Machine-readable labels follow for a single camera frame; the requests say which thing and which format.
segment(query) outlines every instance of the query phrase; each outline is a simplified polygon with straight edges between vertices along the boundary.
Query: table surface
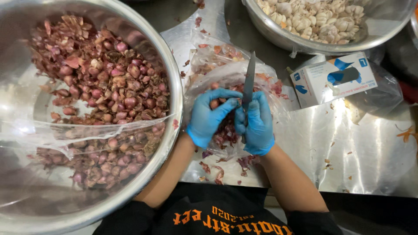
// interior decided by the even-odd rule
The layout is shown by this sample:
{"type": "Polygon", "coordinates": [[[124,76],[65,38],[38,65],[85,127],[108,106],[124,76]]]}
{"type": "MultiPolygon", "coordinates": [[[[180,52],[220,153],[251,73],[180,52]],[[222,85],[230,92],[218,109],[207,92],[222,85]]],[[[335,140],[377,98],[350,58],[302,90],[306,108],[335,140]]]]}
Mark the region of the table surface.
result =
{"type": "MultiPolygon", "coordinates": [[[[290,51],[276,47],[257,31],[239,0],[206,0],[205,3],[204,9],[198,9],[192,0],[130,1],[128,5],[160,32],[173,49],[180,71],[189,69],[184,62],[190,59],[190,50],[195,49],[190,35],[196,17],[200,16],[199,30],[205,29],[211,36],[244,50],[255,50],[259,59],[276,70],[277,77],[287,86],[284,90],[289,93],[290,101],[297,104],[286,67],[295,69],[304,63],[324,61],[325,57],[298,54],[295,59],[290,58],[290,51]]],[[[417,106],[401,103],[384,117],[362,112],[347,97],[302,110],[294,108],[295,104],[292,106],[294,111],[289,112],[287,125],[274,127],[276,142],[320,191],[418,197],[417,143],[413,137],[407,143],[397,137],[402,133],[399,129],[415,124],[417,106]],[[330,160],[332,170],[324,169],[325,159],[330,160]]],[[[206,174],[199,165],[203,161],[225,170],[225,184],[238,185],[241,181],[241,186],[270,186],[260,167],[251,166],[248,176],[243,177],[241,166],[235,160],[219,163],[217,160],[216,156],[202,159],[200,150],[181,181],[214,183],[216,171],[206,174]],[[202,176],[209,181],[201,182],[202,176]]]]}

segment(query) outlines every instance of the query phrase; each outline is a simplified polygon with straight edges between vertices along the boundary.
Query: gloved hand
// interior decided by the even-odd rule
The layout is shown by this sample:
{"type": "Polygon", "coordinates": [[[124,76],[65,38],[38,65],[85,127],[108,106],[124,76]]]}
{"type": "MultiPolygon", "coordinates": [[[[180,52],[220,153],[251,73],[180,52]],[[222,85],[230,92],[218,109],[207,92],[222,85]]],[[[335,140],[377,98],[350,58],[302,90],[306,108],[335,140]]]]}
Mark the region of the gloved hand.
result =
{"type": "Polygon", "coordinates": [[[267,98],[262,91],[252,94],[248,107],[248,125],[244,126],[245,114],[242,107],[235,110],[235,131],[244,135],[244,150],[252,155],[266,155],[274,145],[273,120],[267,98]]]}
{"type": "Polygon", "coordinates": [[[238,106],[236,98],[242,98],[242,93],[223,88],[207,91],[197,97],[191,112],[191,121],[186,128],[186,133],[195,145],[207,148],[221,121],[238,106]],[[227,98],[228,100],[211,110],[209,104],[217,98],[227,98]]]}

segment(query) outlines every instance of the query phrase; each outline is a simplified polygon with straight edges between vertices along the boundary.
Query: metal bowl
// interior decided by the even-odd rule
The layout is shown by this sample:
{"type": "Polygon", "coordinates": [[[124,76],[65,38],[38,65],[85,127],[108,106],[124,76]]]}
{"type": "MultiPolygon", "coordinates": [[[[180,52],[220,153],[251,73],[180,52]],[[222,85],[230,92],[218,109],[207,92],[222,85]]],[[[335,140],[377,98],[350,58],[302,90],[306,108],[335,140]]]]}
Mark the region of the metal bowl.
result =
{"type": "Polygon", "coordinates": [[[345,45],[314,42],[293,35],[273,22],[255,0],[242,0],[251,21],[273,44],[288,51],[306,54],[343,55],[378,46],[395,36],[409,21],[416,0],[371,0],[364,6],[365,16],[356,39],[345,45]]]}
{"type": "MultiPolygon", "coordinates": [[[[181,121],[183,92],[171,50],[157,31],[137,12],[117,0],[0,0],[0,128],[16,118],[37,120],[48,116],[47,95],[37,85],[31,53],[21,39],[47,18],[64,14],[85,17],[100,29],[121,36],[132,48],[167,75],[171,92],[168,123],[181,121]]],[[[131,200],[152,179],[170,153],[179,129],[166,125],[159,148],[127,185],[111,195],[83,190],[68,176],[73,170],[52,171],[34,165],[16,143],[0,139],[0,231],[18,234],[64,233],[92,224],[131,200]]]]}
{"type": "Polygon", "coordinates": [[[415,14],[395,37],[386,43],[390,61],[405,75],[399,79],[418,86],[418,22],[415,14]]]}

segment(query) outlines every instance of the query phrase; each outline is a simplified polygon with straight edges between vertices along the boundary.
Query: black shirt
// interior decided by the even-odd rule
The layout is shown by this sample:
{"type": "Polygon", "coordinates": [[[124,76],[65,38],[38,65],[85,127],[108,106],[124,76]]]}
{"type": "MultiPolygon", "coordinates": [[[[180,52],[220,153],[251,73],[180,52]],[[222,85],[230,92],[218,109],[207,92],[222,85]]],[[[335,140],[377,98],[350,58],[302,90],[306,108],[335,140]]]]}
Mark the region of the black shirt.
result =
{"type": "Polygon", "coordinates": [[[263,208],[267,189],[178,183],[158,210],[130,202],[103,219],[94,235],[342,235],[330,213],[290,212],[288,225],[263,208]]]}

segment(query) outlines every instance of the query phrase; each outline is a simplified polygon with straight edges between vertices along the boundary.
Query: kitchen knife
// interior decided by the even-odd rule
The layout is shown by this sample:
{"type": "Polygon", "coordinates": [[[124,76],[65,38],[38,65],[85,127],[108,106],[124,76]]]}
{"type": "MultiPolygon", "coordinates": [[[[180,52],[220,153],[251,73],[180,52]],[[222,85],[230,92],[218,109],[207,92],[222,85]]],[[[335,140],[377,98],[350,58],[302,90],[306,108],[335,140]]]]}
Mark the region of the kitchen knife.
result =
{"type": "MultiPolygon", "coordinates": [[[[248,124],[248,106],[252,101],[252,89],[254,88],[255,59],[255,51],[253,51],[248,63],[247,73],[245,74],[244,92],[242,94],[242,109],[244,110],[245,114],[245,126],[248,124]]],[[[242,136],[241,142],[243,144],[246,143],[245,134],[242,136]]]]}

